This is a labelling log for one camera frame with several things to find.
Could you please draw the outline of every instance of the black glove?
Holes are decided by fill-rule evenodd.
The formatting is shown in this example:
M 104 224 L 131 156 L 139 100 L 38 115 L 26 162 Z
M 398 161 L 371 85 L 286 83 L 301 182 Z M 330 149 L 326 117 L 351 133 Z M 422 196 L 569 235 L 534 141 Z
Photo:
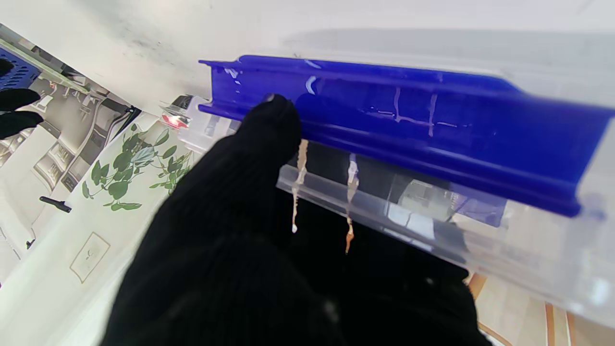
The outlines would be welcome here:
M 0 60 L 0 77 L 13 68 L 7 60 Z M 25 105 L 36 102 L 41 97 L 30 89 L 7 89 L 0 91 L 0 139 L 18 134 L 21 130 L 36 127 L 43 121 L 33 111 L 15 111 Z
M 270 95 L 252 108 L 237 130 L 260 132 L 263 143 L 271 145 L 268 153 L 276 156 L 280 166 L 297 152 L 301 142 L 301 121 L 293 103 L 282 95 Z

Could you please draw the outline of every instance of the blue plastic rail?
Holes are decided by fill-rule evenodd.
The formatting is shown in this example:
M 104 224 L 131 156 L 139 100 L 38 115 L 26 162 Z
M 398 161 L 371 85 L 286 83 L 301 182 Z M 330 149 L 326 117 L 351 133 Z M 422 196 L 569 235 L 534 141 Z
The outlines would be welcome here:
M 0 59 L 6 59 L 14 66 L 9 73 L 0 77 L 0 90 L 27 89 L 41 74 L 39 69 L 1 47 Z
M 561 215 L 615 110 L 542 99 L 492 76 L 246 55 L 212 67 L 201 111 L 242 120 L 294 101 L 303 137 Z

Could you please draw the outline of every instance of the clear plastic container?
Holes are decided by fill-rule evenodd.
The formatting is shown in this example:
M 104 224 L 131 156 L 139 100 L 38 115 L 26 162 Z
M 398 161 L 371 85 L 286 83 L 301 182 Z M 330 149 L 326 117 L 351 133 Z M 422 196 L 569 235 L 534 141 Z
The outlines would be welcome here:
M 198 111 L 197 104 L 204 102 L 193 98 L 185 113 L 189 127 L 180 129 L 179 134 L 197 153 L 205 153 L 240 124 Z M 615 327 L 615 232 L 608 219 L 611 204 L 608 196 L 605 198 L 608 191 L 591 193 L 596 186 L 612 186 L 610 178 L 604 178 L 608 169 L 603 167 L 607 148 L 615 139 L 612 134 L 609 127 L 581 183 L 583 208 L 575 218 L 361 156 L 357 156 L 359 189 L 349 206 L 346 181 L 350 153 L 315 143 L 308 147 L 304 182 L 295 185 L 298 171 L 291 161 L 280 170 L 277 186 L 289 193 L 297 186 L 302 199 L 341 215 L 350 210 L 356 222 Z M 314 157 L 328 160 L 318 165 L 326 168 L 311 171 Z M 607 180 L 602 185 L 595 178 L 599 176 Z

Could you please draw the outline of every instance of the vine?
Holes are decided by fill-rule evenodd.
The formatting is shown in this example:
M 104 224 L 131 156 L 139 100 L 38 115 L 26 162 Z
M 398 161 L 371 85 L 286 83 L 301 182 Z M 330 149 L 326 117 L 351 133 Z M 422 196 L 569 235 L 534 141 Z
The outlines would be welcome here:
M 99 187 L 99 190 L 91 193 L 87 182 L 84 181 L 82 184 L 83 195 L 88 199 L 94 199 L 94 196 L 102 191 L 108 192 L 113 200 L 103 206 L 110 207 L 112 211 L 134 210 L 141 207 L 141 203 L 127 203 L 120 201 L 120 199 L 128 192 L 130 183 L 143 174 L 146 167 L 152 166 L 162 169 L 162 173 L 158 174 L 158 177 L 165 178 L 163 182 L 155 183 L 149 188 L 162 187 L 167 189 L 169 194 L 175 189 L 177 182 L 192 168 L 189 164 L 192 159 L 191 151 L 176 159 L 173 154 L 177 151 L 177 145 L 166 149 L 161 155 L 156 150 L 169 139 L 169 129 L 162 131 L 153 145 L 143 140 L 147 132 L 135 132 L 137 125 L 132 124 L 130 130 L 132 133 L 128 139 L 126 139 L 126 134 L 122 136 L 124 141 L 122 152 L 116 156 L 112 164 L 108 163 L 102 166 L 100 160 L 97 160 L 94 164 L 91 178 L 94 185 Z

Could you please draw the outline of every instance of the glue drip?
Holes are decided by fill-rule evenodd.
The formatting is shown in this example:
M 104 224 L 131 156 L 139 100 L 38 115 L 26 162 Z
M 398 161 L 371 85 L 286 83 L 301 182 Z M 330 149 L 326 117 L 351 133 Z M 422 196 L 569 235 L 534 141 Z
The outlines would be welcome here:
M 299 175 L 297 176 L 297 180 L 295 180 L 292 188 L 293 192 L 293 233 L 297 232 L 297 225 L 295 223 L 295 218 L 297 216 L 297 203 L 299 201 L 299 186 L 303 184 L 303 180 L 305 179 L 306 173 L 308 169 L 306 168 L 306 164 L 308 163 L 308 141 L 305 139 L 301 140 L 301 144 L 299 144 L 299 157 L 297 159 L 297 170 L 299 170 Z
M 354 239 L 354 230 L 352 229 L 352 219 L 350 218 L 350 205 L 352 198 L 359 188 L 359 167 L 357 166 L 357 156 L 350 154 L 350 165 L 348 166 L 348 191 L 346 197 L 348 204 L 346 205 L 346 222 L 348 223 L 348 233 L 346 233 L 346 254 L 350 250 L 350 242 Z

